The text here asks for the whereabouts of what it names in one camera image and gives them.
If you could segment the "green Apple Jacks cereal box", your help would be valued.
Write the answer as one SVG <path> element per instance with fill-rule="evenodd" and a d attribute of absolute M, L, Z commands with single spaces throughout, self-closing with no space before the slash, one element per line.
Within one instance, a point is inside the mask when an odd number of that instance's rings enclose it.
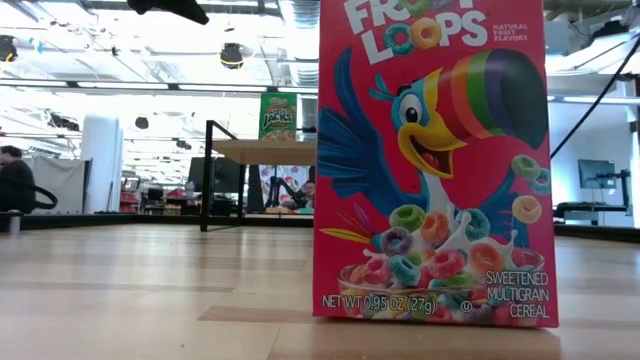
<path fill-rule="evenodd" d="M 295 141 L 297 129 L 297 96 L 291 93 L 261 95 L 258 139 L 263 141 Z"/>

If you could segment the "red Froot Loops cereal box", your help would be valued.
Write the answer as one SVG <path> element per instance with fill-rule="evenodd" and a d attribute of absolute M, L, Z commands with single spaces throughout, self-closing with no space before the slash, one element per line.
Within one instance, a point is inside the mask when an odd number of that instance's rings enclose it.
<path fill-rule="evenodd" d="M 559 324 L 544 0 L 321 0 L 313 313 Z"/>

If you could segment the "wooden shelf with black legs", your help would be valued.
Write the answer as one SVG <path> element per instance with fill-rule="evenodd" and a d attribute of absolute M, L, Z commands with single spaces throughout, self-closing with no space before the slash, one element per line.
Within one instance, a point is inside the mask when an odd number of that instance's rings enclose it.
<path fill-rule="evenodd" d="M 210 207 L 212 201 L 212 170 L 214 161 L 212 153 L 230 158 L 239 165 L 238 205 L 234 217 L 217 217 L 211 219 Z M 205 155 L 203 192 L 201 214 L 199 216 L 199 230 L 203 233 L 210 225 L 227 226 L 230 228 L 243 226 L 256 227 L 302 227 L 311 228 L 313 219 L 309 216 L 265 215 L 263 217 L 246 218 L 244 214 L 244 186 L 246 167 L 248 165 L 304 165 L 315 164 L 316 145 L 313 142 L 296 141 L 262 141 L 238 139 L 234 134 L 222 127 L 215 120 L 207 120 L 205 126 Z"/>

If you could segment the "black ceiling spotlight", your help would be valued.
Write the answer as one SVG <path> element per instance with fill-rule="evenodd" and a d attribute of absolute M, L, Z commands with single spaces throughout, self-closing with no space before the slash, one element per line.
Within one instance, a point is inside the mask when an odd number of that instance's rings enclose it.
<path fill-rule="evenodd" d="M 0 35 L 0 62 L 14 62 L 18 58 L 14 45 L 14 37 L 11 35 Z"/>

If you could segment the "white round column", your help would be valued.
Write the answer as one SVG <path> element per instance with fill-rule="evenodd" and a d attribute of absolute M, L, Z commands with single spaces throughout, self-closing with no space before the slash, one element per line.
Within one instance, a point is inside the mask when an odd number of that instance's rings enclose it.
<path fill-rule="evenodd" d="M 119 210 L 123 129 L 117 116 L 88 113 L 83 122 L 81 159 L 90 162 L 84 211 Z"/>

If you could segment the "black monitor back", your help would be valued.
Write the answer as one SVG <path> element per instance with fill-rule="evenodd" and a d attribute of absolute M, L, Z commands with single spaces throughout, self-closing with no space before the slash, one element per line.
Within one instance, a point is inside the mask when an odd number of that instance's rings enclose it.
<path fill-rule="evenodd" d="M 188 181 L 195 192 L 204 187 L 205 158 L 193 157 L 190 162 Z M 239 189 L 240 165 L 227 157 L 212 159 L 211 189 L 214 193 L 236 193 Z"/>

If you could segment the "patterned fabric panel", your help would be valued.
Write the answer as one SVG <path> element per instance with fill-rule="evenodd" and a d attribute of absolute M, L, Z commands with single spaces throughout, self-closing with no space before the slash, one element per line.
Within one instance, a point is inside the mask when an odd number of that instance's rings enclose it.
<path fill-rule="evenodd" d="M 301 165 L 260 165 L 259 176 L 264 206 L 282 208 L 293 212 L 309 212 L 312 209 L 298 209 L 293 199 L 295 193 L 308 181 L 315 182 L 315 170 Z"/>

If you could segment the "grey partition screen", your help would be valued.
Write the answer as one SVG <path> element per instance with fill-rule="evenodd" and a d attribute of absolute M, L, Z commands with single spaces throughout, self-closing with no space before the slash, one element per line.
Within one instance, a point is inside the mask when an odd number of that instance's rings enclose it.
<path fill-rule="evenodd" d="M 34 157 L 27 158 L 25 162 L 33 172 L 35 184 L 48 190 L 58 199 L 53 209 L 35 209 L 34 214 L 79 215 L 84 212 L 90 161 Z"/>

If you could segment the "person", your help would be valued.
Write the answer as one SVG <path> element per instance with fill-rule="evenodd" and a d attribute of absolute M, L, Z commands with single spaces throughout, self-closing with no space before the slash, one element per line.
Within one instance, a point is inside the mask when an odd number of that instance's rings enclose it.
<path fill-rule="evenodd" d="M 0 148 L 0 212 L 17 210 L 30 214 L 36 199 L 32 170 L 22 151 L 11 145 Z"/>
<path fill-rule="evenodd" d="M 293 197 L 297 208 L 313 209 L 315 204 L 315 182 L 306 181 Z"/>

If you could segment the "computer monitor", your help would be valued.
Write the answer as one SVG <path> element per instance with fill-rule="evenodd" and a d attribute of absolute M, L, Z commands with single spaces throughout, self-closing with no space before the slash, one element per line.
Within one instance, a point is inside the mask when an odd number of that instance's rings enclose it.
<path fill-rule="evenodd" d="M 615 189 L 615 164 L 606 160 L 578 160 L 579 182 L 582 189 Z"/>

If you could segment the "dark office desk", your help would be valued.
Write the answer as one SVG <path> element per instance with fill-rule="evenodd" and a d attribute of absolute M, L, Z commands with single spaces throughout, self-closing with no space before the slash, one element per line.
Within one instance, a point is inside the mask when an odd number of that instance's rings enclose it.
<path fill-rule="evenodd" d="M 601 202 L 564 202 L 555 206 L 553 216 L 561 219 L 565 224 L 567 220 L 589 221 L 597 226 L 600 222 L 600 213 L 624 213 L 626 216 L 632 215 L 629 206 L 612 205 Z"/>

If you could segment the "silver spiral ventilation duct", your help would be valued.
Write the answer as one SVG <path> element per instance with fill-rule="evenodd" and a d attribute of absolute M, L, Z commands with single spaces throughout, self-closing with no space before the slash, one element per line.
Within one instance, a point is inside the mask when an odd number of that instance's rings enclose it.
<path fill-rule="evenodd" d="M 295 82 L 316 87 L 319 79 L 319 0 L 292 0 Z"/>

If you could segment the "black aluminium table frame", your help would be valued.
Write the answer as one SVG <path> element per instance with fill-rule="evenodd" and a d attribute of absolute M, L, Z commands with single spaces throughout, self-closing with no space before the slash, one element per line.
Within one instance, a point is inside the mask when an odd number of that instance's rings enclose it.
<path fill-rule="evenodd" d="M 26 215 L 20 221 L 21 230 L 45 230 L 58 228 L 154 224 L 200 226 L 198 216 L 165 216 L 135 214 L 93 214 L 93 215 Z M 239 221 L 232 217 L 212 217 L 210 226 L 256 226 L 312 228 L 313 220 L 295 215 L 288 218 L 249 217 Z M 580 239 L 622 242 L 640 245 L 640 229 L 626 227 L 603 227 L 592 225 L 555 224 L 555 235 Z"/>

